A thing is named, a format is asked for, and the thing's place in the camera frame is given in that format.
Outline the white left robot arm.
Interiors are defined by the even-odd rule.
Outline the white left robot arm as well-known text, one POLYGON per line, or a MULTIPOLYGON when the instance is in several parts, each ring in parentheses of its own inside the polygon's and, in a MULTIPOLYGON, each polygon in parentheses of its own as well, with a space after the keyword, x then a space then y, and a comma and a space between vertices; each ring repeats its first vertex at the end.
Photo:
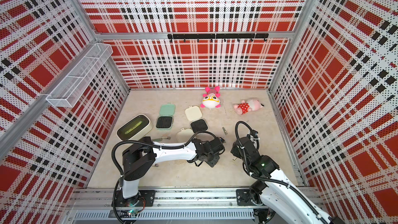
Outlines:
POLYGON ((140 179, 156 163, 185 160, 197 167, 202 163, 213 168, 225 152, 225 140, 212 135, 211 141, 202 141, 193 134, 185 143, 163 144, 146 136, 139 141, 116 144, 111 158, 120 173, 114 190, 113 206, 138 206, 148 201, 138 189, 140 179))

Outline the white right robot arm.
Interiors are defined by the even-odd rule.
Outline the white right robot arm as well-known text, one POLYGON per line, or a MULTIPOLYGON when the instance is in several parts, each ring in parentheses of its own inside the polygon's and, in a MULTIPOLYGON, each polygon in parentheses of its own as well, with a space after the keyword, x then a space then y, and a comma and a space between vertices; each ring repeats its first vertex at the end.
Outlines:
POLYGON ((245 173, 256 180, 251 185, 253 201, 268 206, 288 224, 334 224, 335 218, 304 195, 271 157, 259 153, 258 141, 239 136, 240 125, 247 127, 252 137, 256 132, 244 121, 238 121, 231 150, 243 162, 245 173))

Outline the cream nail kit case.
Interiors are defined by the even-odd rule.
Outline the cream nail kit case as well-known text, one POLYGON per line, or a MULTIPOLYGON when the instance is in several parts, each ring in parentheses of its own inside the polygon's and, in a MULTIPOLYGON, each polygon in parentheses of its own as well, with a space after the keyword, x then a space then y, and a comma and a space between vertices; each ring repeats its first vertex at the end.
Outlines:
POLYGON ((203 119, 201 109, 198 106, 189 106, 184 113, 194 133, 208 130, 207 122, 203 119))
POLYGON ((177 139, 178 143, 186 143, 193 135, 194 135, 194 131, 191 128, 188 128, 188 129, 182 128, 176 134, 176 139, 177 139))

